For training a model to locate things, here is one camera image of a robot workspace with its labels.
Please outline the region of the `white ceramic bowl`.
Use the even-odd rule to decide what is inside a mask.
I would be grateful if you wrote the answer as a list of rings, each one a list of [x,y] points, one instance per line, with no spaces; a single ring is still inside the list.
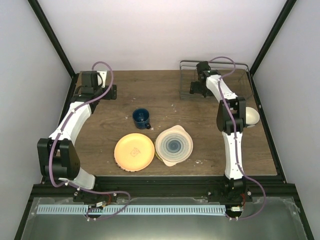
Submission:
[[[252,107],[246,107],[246,127],[254,127],[260,121],[260,115],[258,111]]]

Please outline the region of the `blue enamel mug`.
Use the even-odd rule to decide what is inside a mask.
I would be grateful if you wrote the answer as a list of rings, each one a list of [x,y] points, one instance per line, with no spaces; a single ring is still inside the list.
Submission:
[[[134,125],[139,130],[150,129],[150,113],[145,108],[137,108],[132,113]]]

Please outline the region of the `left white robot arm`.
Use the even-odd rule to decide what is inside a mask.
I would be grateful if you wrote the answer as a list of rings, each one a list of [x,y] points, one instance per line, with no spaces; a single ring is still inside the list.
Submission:
[[[84,123],[94,113],[101,99],[114,100],[117,86],[107,85],[108,71],[91,70],[78,74],[81,80],[73,96],[66,115],[57,129],[37,143],[40,171],[53,185],[56,180],[61,184],[72,184],[85,189],[84,195],[89,201],[97,202],[102,196],[102,189],[95,185],[94,175],[82,169],[75,149],[76,139]]]

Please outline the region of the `dark wire dish rack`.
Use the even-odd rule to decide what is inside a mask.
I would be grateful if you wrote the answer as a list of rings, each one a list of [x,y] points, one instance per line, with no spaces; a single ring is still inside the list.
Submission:
[[[191,82],[199,81],[206,86],[206,97],[220,101],[222,98],[234,99],[252,97],[252,83],[247,64],[227,59],[202,61],[182,60],[179,63],[181,99],[204,98],[201,94],[190,94]]]

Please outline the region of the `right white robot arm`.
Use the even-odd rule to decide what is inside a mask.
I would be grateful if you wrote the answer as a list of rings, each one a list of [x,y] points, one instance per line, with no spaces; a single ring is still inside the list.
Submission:
[[[225,83],[224,77],[213,70],[208,61],[196,65],[197,81],[190,84],[190,94],[207,97],[211,92],[218,101],[216,125],[222,133],[225,146],[225,172],[222,186],[223,198],[236,200],[245,191],[245,173],[242,166],[242,137],[246,126],[246,99],[234,93]]]

